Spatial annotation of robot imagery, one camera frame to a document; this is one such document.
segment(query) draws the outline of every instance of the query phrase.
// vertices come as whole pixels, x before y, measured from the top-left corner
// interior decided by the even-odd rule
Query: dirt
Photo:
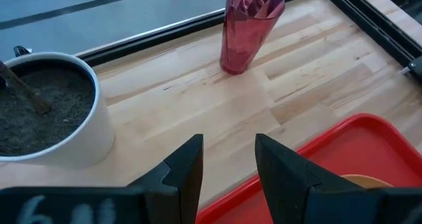
[[[51,102],[46,115],[35,112],[12,88],[0,89],[0,155],[26,155],[57,144],[88,116],[95,91],[89,78],[67,69],[44,69],[21,79]]]

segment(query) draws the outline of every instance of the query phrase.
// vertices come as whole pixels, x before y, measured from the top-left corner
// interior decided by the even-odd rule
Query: black metal frame
[[[422,59],[422,47],[366,0],[331,0],[363,31],[376,41],[403,67],[415,65]],[[151,34],[131,38],[108,47],[90,51],[79,57],[96,66],[124,57],[142,49],[174,40],[181,36],[215,26],[223,22],[224,12],[216,12]]]

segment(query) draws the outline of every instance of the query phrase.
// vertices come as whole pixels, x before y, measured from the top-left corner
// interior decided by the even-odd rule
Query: wood grain
[[[370,1],[418,31],[386,0]],[[361,112],[388,119],[422,149],[419,88],[329,0],[288,3],[242,75],[220,69],[221,38],[216,26],[96,67],[117,133],[111,153],[77,171],[5,164],[0,187],[124,186],[203,133],[204,205],[256,173],[256,133],[298,148]]]

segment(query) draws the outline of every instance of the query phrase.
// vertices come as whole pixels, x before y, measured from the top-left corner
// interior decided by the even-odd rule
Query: red cup
[[[227,0],[220,66],[245,72],[285,9],[284,0]]]

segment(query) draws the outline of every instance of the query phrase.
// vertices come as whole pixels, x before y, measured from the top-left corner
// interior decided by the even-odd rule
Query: gray floor
[[[93,0],[0,0],[0,23]],[[206,14],[226,0],[122,0],[0,30],[0,59],[16,45],[37,51],[79,53],[93,47]]]

